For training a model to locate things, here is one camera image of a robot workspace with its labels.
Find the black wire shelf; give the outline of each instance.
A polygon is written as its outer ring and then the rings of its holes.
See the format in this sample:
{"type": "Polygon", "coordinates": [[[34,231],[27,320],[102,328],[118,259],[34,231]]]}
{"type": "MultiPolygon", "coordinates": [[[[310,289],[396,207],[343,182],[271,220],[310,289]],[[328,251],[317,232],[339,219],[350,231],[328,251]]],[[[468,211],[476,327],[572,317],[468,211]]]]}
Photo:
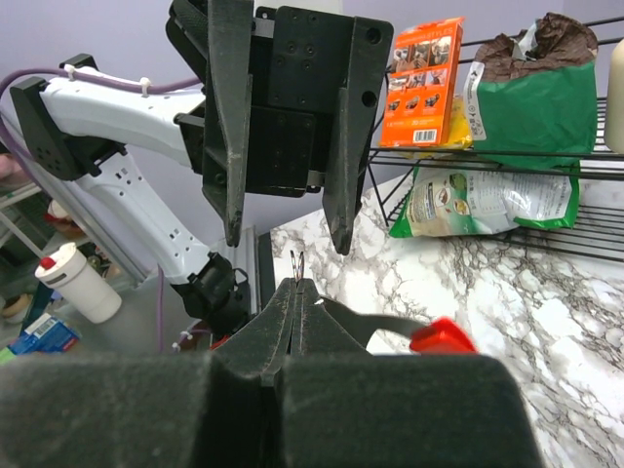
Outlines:
{"type": "MultiPolygon", "coordinates": [[[[586,22],[594,27],[624,21],[624,17],[601,19],[586,22]]],[[[611,38],[599,41],[599,45],[617,44],[622,39],[611,38]]],[[[486,42],[472,41],[462,44],[462,48],[479,46],[486,42]]],[[[460,60],[469,63],[471,59],[460,60]]],[[[594,151],[591,153],[557,153],[557,152],[525,152],[525,151],[475,151],[473,149],[431,149],[431,148],[384,148],[372,147],[369,152],[367,170],[381,209],[386,226],[396,222],[406,203],[409,190],[405,182],[413,173],[414,168],[445,168],[464,171],[488,171],[499,173],[516,173],[543,176],[575,176],[586,180],[624,181],[624,154],[613,153],[606,147],[604,140],[606,97],[598,97],[598,131],[594,151]],[[426,159],[418,159],[418,153],[430,153],[426,159]],[[523,156],[532,158],[569,157],[580,161],[577,166],[563,166],[552,169],[524,169],[504,166],[484,159],[483,156],[523,156]],[[444,161],[437,159],[444,156],[444,161]],[[372,168],[375,166],[405,167],[408,171],[393,186],[383,199],[380,196],[372,168]],[[403,187],[399,202],[388,208],[391,201],[397,199],[396,193],[403,187]]],[[[375,123],[373,132],[382,124],[383,116],[375,123]]],[[[503,242],[508,245],[538,249],[559,254],[582,255],[595,259],[624,262],[624,209],[603,208],[582,205],[579,207],[578,218],[572,229],[541,230],[519,227],[512,231],[493,236],[476,236],[503,242]]]]}

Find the plastic bag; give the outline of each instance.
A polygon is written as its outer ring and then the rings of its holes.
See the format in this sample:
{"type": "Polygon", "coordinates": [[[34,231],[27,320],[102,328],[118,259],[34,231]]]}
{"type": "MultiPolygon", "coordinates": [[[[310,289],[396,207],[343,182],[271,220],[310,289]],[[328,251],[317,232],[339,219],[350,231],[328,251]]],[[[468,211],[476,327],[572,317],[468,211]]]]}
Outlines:
{"type": "MultiPolygon", "coordinates": [[[[452,108],[450,110],[450,120],[448,121],[448,139],[446,143],[436,146],[436,148],[463,149],[472,144],[472,134],[470,127],[464,114],[464,99],[461,96],[455,96],[452,100],[452,108]]],[[[413,159],[433,158],[439,153],[420,153],[420,152],[402,152],[402,156],[413,159]]]]}
{"type": "MultiPolygon", "coordinates": [[[[475,150],[590,153],[598,125],[597,51],[589,27],[554,13],[517,37],[501,34],[482,45],[464,88],[475,150]]],[[[535,169],[577,160],[565,155],[483,157],[535,169]]]]}
{"type": "Polygon", "coordinates": [[[420,167],[414,169],[413,188],[390,236],[497,234],[520,225],[572,227],[578,199],[578,178],[573,175],[420,167]]]}

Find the zip tie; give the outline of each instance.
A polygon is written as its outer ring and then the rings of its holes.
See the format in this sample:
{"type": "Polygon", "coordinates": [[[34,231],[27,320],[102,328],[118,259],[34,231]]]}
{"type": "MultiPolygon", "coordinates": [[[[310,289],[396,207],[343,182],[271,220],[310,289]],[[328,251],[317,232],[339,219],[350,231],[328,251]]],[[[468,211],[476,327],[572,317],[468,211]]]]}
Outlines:
{"type": "Polygon", "coordinates": [[[75,81],[76,78],[74,77],[74,73],[76,72],[76,67],[74,65],[70,65],[68,63],[66,63],[63,66],[63,70],[65,70],[67,72],[67,77],[69,78],[69,81],[75,81]]]}
{"type": "Polygon", "coordinates": [[[147,88],[152,86],[152,82],[149,81],[149,78],[145,78],[144,76],[140,80],[138,80],[138,82],[140,83],[140,89],[141,89],[143,97],[147,98],[148,96],[147,88]]]}

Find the orange box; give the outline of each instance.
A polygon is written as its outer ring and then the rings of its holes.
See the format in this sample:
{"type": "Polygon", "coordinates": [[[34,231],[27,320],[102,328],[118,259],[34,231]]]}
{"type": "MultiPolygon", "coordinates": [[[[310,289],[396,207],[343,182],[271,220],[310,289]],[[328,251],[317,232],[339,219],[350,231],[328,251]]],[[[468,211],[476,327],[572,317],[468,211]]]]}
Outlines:
{"type": "Polygon", "coordinates": [[[447,142],[463,20],[422,24],[397,38],[381,146],[447,142]]]}

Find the yellow package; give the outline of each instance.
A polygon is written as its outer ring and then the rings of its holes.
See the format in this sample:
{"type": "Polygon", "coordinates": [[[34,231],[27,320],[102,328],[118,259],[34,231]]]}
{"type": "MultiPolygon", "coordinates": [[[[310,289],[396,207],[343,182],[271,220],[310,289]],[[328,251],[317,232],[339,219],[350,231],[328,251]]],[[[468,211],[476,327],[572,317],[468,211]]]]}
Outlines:
{"type": "MultiPolygon", "coordinates": [[[[436,149],[463,149],[472,145],[472,134],[470,133],[470,126],[464,115],[464,99],[462,96],[455,96],[452,99],[452,108],[450,110],[450,120],[448,122],[448,139],[446,143],[439,146],[435,146],[436,149]]],[[[440,153],[427,153],[427,152],[401,152],[398,153],[405,158],[433,158],[440,153]]]]}

